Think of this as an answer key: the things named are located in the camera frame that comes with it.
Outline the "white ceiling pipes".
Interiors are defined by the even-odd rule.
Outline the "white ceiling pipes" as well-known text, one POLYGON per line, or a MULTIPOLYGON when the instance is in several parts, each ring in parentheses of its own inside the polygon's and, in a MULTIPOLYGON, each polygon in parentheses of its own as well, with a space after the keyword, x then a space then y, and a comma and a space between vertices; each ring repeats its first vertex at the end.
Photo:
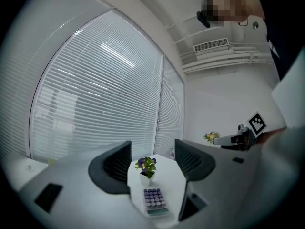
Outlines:
POLYGON ((172 37, 185 73, 242 64, 273 64, 266 40, 266 25, 261 18, 250 17, 245 27, 224 22, 206 28, 195 17, 184 21, 183 25, 185 32, 174 29, 172 37), (255 21, 259 23, 257 30, 252 27, 255 21), (228 39, 229 46, 194 52, 195 45, 223 38, 228 39))

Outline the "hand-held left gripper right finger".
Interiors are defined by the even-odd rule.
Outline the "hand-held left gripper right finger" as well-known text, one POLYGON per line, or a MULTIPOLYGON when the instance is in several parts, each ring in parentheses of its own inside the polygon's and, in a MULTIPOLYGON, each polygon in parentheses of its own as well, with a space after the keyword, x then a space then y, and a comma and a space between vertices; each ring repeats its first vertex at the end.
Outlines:
POLYGON ((236 228, 261 149, 234 151, 176 139, 175 159, 186 184, 175 228, 236 228))

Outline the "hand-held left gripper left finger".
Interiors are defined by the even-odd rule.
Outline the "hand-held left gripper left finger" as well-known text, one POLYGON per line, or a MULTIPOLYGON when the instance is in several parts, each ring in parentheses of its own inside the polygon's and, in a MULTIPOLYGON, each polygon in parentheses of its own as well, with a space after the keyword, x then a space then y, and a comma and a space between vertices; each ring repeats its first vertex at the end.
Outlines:
POLYGON ((153 229, 132 203, 131 141, 58 159, 19 192, 46 229, 153 229))

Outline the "person's dark clothing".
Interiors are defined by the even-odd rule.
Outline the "person's dark clothing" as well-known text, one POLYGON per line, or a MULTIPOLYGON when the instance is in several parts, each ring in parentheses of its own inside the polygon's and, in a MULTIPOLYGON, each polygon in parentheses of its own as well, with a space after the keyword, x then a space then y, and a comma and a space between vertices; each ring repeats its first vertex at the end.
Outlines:
POLYGON ((259 0, 265 15, 267 41, 279 79, 283 79, 305 47, 305 0, 259 0))

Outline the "small potted plant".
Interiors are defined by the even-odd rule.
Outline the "small potted plant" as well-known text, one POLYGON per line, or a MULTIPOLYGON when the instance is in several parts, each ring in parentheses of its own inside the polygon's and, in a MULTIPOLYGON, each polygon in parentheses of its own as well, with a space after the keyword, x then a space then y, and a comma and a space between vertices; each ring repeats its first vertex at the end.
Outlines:
POLYGON ((150 158, 150 157, 143 157, 140 158, 136 164, 135 164, 135 169, 140 169, 140 182, 145 185, 149 186, 153 178, 155 177, 155 172, 157 171, 156 169, 156 163, 157 160, 156 158, 150 158))

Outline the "white ceiling air vent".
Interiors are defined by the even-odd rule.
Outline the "white ceiling air vent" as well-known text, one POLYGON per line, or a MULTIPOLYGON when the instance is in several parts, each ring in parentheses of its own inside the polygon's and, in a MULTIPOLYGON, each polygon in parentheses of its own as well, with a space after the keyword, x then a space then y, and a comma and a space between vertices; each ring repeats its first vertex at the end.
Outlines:
POLYGON ((229 41, 227 38, 212 40, 209 42, 204 42, 198 45, 193 46, 194 52, 203 52, 210 49, 216 49, 219 47, 229 46, 229 41))

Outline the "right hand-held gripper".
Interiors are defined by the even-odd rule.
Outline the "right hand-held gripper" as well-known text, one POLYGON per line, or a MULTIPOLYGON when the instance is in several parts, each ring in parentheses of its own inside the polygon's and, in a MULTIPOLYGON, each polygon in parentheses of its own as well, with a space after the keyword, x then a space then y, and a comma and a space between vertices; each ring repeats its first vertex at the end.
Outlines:
POLYGON ((267 124, 258 112, 247 121, 247 124, 248 126, 240 124, 234 135, 215 138, 213 144, 223 149, 248 151, 256 144, 257 137, 267 128, 267 124))

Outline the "yellow flower bouquet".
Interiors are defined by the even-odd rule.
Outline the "yellow flower bouquet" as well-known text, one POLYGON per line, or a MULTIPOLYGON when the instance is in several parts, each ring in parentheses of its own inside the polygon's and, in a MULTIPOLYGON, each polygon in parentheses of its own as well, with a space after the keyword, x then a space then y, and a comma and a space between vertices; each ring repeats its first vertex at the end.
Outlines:
POLYGON ((209 142, 210 144, 213 144, 214 143, 214 140, 216 138, 219 138, 221 135, 218 133, 218 132, 210 132, 210 133, 206 133, 203 138, 204 140, 206 140, 207 142, 209 142))

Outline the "person's right forearm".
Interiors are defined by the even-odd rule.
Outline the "person's right forearm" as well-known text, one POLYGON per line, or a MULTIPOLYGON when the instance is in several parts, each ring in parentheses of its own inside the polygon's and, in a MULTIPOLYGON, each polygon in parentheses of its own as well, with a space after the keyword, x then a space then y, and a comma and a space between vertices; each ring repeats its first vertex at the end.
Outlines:
POLYGON ((276 135, 276 134, 279 134, 279 133, 282 133, 283 131, 286 130, 287 127, 283 127, 283 128, 280 128, 280 129, 276 129, 276 130, 273 130, 273 131, 268 131, 268 132, 263 132, 261 133, 257 139, 256 139, 256 144, 263 144, 265 143, 268 139, 270 139, 272 136, 276 135))

